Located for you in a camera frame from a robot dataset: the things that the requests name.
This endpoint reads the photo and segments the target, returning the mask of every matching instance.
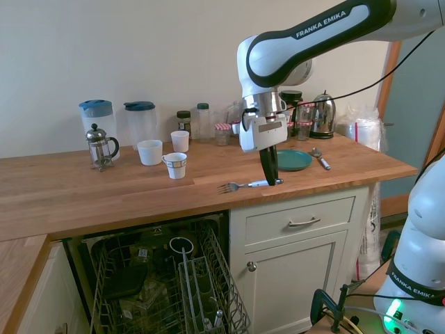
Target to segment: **drawer handle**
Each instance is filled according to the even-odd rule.
[[[253,271],[257,270],[257,264],[255,262],[249,261],[248,262],[248,270],[252,273]]]
[[[289,227],[296,228],[297,226],[314,224],[314,223],[318,223],[320,220],[321,220],[321,218],[312,217],[312,219],[310,221],[304,221],[302,223],[294,223],[291,219],[289,219]]]

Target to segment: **teal plate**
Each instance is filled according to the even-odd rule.
[[[277,150],[278,169],[280,170],[302,170],[312,162],[312,157],[307,153],[294,150]]]

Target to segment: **dishwasher basket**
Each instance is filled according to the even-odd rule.
[[[128,242],[122,235],[113,237],[113,242],[109,242],[110,239],[105,240],[93,255],[96,259],[94,263],[97,284],[90,333],[93,333],[93,329],[97,334],[247,333],[250,326],[249,316],[218,240],[210,226],[202,227],[197,229],[196,237],[203,256],[187,261],[185,268],[189,271],[188,275],[184,273],[184,263],[179,264],[179,268],[173,264],[170,273],[166,273],[165,277],[156,278],[162,282],[162,298],[154,299],[146,312],[133,312],[130,317],[125,316],[119,301],[107,301],[102,298],[102,294],[107,279],[116,270],[129,266],[129,248],[134,246],[135,242]],[[196,305],[202,310],[205,307],[202,303],[213,303],[212,311],[206,314],[206,317],[201,317],[199,312],[195,313],[199,316],[196,319],[201,319],[201,323],[209,319],[212,324],[204,327],[199,322],[195,323],[191,317],[193,297],[190,299],[190,291],[185,287],[187,280],[190,284],[190,279],[197,282],[202,276],[209,280],[209,291],[204,291],[203,294],[208,298],[200,299]],[[217,310],[222,310],[222,321],[213,326]]]

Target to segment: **dishwasher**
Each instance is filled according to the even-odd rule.
[[[90,334],[247,333],[227,212],[63,241]]]

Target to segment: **stainless steel kettle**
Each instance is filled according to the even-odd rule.
[[[329,139],[334,136],[335,103],[334,101],[327,101],[329,99],[332,99],[332,96],[326,94],[325,90],[314,100],[315,111],[310,132],[311,138]]]

